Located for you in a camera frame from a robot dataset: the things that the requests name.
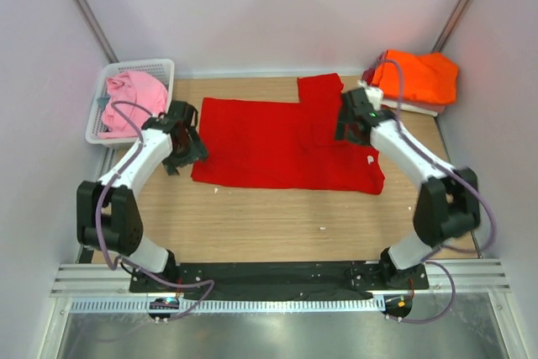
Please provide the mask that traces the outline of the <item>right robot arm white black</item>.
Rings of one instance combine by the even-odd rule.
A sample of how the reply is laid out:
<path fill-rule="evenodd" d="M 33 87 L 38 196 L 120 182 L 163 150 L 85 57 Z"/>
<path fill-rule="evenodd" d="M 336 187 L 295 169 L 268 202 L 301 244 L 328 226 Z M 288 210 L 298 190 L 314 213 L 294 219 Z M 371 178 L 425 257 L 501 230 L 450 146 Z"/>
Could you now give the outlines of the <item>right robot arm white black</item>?
<path fill-rule="evenodd" d="M 382 284 L 400 288 L 447 241 L 478 228 L 477 175 L 468 167 L 455 168 L 428 150 L 395 112 L 376 107 L 371 93 L 369 87 L 358 87 L 340 95 L 335 138 L 371 146 L 395 163 L 418 191 L 412 232 L 385 249 L 379 260 Z"/>

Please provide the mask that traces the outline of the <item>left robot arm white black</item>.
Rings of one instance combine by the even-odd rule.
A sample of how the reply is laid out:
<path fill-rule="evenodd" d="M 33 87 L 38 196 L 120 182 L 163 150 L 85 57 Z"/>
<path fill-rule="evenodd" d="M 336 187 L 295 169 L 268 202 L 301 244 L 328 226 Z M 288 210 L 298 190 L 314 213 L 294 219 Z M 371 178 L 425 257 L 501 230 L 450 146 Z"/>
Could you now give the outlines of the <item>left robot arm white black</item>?
<path fill-rule="evenodd" d="M 124 262 L 167 292 L 177 285 L 176 258 L 145 236 L 137 198 L 158 166 L 174 176 L 181 167 L 205 161 L 208 151 L 197 131 L 198 111 L 191 104 L 173 101 L 165 113 L 149 114 L 143 124 L 122 111 L 125 104 L 116 101 L 110 106 L 135 131 L 136 141 L 97 181 L 78 186 L 76 237 L 86 248 L 100 251 L 111 270 Z"/>

